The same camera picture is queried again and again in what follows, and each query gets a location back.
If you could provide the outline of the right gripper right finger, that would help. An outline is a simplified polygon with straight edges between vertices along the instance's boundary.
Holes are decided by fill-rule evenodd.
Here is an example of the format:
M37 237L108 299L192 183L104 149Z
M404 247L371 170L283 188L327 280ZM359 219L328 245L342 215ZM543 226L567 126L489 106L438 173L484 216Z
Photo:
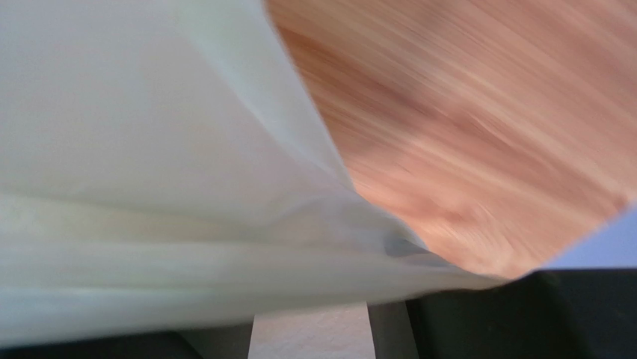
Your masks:
M537 271L369 307L377 358L634 358L636 271Z

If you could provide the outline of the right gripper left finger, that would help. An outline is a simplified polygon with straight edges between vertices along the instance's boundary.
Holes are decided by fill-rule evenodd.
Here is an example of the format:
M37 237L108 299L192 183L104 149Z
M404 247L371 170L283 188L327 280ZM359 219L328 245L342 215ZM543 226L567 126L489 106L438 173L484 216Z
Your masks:
M247 358L253 324L15 347L2 358Z

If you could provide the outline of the translucent avocado print plastic bag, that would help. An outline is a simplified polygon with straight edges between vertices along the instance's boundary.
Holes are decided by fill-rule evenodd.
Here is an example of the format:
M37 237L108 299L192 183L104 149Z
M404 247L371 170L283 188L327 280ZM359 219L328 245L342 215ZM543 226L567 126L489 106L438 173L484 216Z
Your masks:
M260 1L1 3L1 346L495 277L355 190Z

